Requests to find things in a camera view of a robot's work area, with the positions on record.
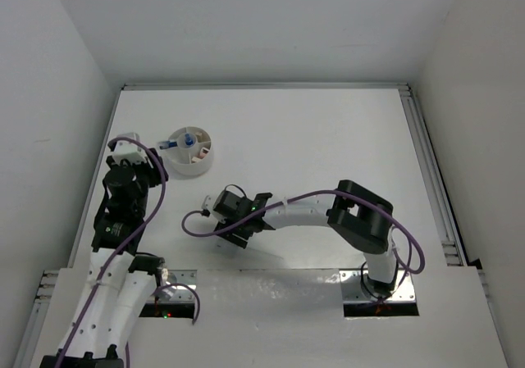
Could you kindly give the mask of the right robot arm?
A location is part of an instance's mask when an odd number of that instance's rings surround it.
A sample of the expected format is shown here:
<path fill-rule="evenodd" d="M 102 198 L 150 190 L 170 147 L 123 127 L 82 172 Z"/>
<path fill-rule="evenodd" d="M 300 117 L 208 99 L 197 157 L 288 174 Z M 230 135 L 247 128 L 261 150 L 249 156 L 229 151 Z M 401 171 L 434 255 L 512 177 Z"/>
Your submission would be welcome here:
<path fill-rule="evenodd" d="M 395 288 L 399 265 L 390 234 L 393 206 L 353 181 L 341 180 L 334 192 L 284 202 L 271 193 L 250 199 L 223 189 L 218 196 L 205 198 L 203 209 L 217 219 L 219 236 L 241 248 L 264 230 L 329 227 L 364 255 L 372 293 L 385 298 Z"/>

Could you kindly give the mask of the aluminium frame rail left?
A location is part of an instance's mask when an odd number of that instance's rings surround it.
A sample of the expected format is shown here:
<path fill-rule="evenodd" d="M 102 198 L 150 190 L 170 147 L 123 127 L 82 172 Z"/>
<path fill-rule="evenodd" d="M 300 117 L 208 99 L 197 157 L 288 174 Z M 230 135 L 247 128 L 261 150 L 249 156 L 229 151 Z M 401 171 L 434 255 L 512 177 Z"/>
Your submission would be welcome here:
<path fill-rule="evenodd" d="M 28 368 L 31 365 L 58 275 L 58 270 L 42 273 L 13 368 Z"/>

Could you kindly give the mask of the small blue-capped glue bottle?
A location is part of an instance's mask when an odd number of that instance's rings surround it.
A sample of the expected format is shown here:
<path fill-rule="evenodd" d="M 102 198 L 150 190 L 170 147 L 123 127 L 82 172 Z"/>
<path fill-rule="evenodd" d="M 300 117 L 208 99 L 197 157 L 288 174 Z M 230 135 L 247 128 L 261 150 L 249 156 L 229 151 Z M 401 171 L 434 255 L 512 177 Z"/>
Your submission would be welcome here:
<path fill-rule="evenodd" d="M 179 142 L 178 145 L 180 148 L 188 149 L 188 148 L 193 147 L 196 144 L 197 139 L 193 134 L 185 133 L 185 134 L 182 134 L 178 138 L 178 142 Z"/>

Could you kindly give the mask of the aluminium frame rail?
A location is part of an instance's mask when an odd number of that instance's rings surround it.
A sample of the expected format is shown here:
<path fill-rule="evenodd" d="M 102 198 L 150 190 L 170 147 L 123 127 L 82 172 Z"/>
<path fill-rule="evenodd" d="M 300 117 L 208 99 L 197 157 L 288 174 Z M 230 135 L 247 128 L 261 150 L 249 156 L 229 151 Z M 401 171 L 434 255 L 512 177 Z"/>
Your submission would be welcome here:
<path fill-rule="evenodd" d="M 407 84 L 400 87 L 399 96 L 438 229 L 445 261 L 448 266 L 471 266 L 482 272 L 481 261 L 478 258 L 470 258 L 465 247 L 418 100 Z"/>
<path fill-rule="evenodd" d="M 58 270 L 42 273 L 13 368 L 28 368 L 31 365 L 58 275 Z"/>

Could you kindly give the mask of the white round compartment organizer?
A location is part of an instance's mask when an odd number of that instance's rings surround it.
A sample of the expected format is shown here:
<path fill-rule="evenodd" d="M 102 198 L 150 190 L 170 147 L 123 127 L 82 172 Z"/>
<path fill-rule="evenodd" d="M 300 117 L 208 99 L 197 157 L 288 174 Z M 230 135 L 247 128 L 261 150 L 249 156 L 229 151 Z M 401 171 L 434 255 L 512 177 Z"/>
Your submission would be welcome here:
<path fill-rule="evenodd" d="M 211 169 L 214 159 L 214 147 L 212 145 L 211 136 L 205 129 L 196 126 L 186 126 L 173 132 L 168 140 L 175 140 L 178 144 L 178 138 L 185 133 L 191 133 L 194 136 L 201 133 L 202 135 L 207 135 L 210 138 L 210 141 L 207 143 L 199 143 L 197 141 L 193 147 L 188 149 L 180 148 L 179 145 L 175 148 L 166 149 L 166 158 L 173 169 L 183 176 L 195 177 L 202 175 Z M 209 154 L 207 154 L 201 162 L 192 164 L 190 162 L 191 158 L 198 157 L 202 148 L 208 148 Z"/>

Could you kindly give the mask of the aluminium frame rail right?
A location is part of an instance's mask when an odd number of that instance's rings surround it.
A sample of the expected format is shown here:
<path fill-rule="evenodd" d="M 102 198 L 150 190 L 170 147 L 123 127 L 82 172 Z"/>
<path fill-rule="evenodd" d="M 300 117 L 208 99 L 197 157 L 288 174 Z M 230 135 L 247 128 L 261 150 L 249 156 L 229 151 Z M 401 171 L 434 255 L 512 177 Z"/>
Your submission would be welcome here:
<path fill-rule="evenodd" d="M 471 266 L 482 272 L 481 261 L 478 258 L 470 258 L 465 247 L 418 100 L 407 84 L 400 87 L 399 96 L 438 229 L 445 261 L 448 266 Z"/>

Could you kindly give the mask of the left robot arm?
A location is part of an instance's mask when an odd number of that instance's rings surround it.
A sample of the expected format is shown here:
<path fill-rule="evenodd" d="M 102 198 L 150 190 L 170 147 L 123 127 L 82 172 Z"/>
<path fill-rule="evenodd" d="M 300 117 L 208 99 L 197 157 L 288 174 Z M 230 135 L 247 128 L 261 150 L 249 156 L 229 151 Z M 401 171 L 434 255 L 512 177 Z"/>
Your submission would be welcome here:
<path fill-rule="evenodd" d="M 139 242 L 160 209 L 147 212 L 148 191 L 167 191 L 155 149 L 119 137 L 108 144 L 104 196 L 94 218 L 89 267 L 75 314 L 57 352 L 42 367 L 128 367 L 128 338 L 160 284 L 161 257 L 140 255 Z"/>

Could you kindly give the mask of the clear plastic ruler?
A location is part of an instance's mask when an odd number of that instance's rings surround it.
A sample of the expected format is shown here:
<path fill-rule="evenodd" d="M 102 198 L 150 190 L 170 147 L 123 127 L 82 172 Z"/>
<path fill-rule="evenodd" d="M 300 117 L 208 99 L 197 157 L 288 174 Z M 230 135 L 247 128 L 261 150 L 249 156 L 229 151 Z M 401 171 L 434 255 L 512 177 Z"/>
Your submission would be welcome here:
<path fill-rule="evenodd" d="M 227 241 L 216 242 L 214 251 L 230 259 L 241 261 L 282 262 L 284 258 L 256 248 L 241 248 Z"/>

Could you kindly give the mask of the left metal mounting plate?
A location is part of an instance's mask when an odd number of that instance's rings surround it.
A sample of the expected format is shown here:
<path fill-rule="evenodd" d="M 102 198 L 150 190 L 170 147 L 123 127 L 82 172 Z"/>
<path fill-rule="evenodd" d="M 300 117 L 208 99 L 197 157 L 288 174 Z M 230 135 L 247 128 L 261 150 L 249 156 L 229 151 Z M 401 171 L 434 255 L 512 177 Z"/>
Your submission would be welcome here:
<path fill-rule="evenodd" d="M 148 298 L 140 317 L 159 319 L 192 319 L 196 298 L 190 290 L 197 288 L 196 270 L 165 270 L 161 286 L 167 287 Z"/>

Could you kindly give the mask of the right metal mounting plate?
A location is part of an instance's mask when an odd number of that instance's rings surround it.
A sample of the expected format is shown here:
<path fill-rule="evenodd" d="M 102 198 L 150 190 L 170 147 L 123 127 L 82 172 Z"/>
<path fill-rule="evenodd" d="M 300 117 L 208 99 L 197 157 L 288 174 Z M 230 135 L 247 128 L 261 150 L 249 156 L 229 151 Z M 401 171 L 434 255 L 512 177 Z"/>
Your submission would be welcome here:
<path fill-rule="evenodd" d="M 389 297 L 372 290 L 368 269 L 340 270 L 343 312 L 347 319 L 418 316 L 418 302 L 411 275 L 398 271 Z"/>

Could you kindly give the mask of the clear blue pen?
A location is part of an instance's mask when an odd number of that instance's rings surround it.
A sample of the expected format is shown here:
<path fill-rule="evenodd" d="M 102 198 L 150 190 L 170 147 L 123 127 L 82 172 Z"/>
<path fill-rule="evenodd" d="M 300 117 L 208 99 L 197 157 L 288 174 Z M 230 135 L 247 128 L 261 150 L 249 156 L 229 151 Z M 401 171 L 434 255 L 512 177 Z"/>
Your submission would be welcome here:
<path fill-rule="evenodd" d="M 169 149 L 169 148 L 175 148 L 178 146 L 177 142 L 175 140 L 165 140 L 157 143 L 158 147 L 162 150 Z"/>

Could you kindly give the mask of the metal mounting plate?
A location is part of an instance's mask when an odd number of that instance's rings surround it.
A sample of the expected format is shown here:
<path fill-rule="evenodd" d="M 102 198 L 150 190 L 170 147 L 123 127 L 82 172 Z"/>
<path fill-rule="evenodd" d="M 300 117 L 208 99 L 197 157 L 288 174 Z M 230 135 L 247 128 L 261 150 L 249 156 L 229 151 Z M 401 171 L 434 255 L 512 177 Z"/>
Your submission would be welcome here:
<path fill-rule="evenodd" d="M 167 287 L 148 298 L 140 317 L 159 319 L 192 319 L 196 298 L 190 290 L 197 288 L 196 270 L 165 270 L 161 286 Z"/>
<path fill-rule="evenodd" d="M 418 302 L 411 275 L 398 271 L 389 297 L 372 290 L 368 269 L 340 270 L 343 312 L 347 319 L 418 316 Z"/>

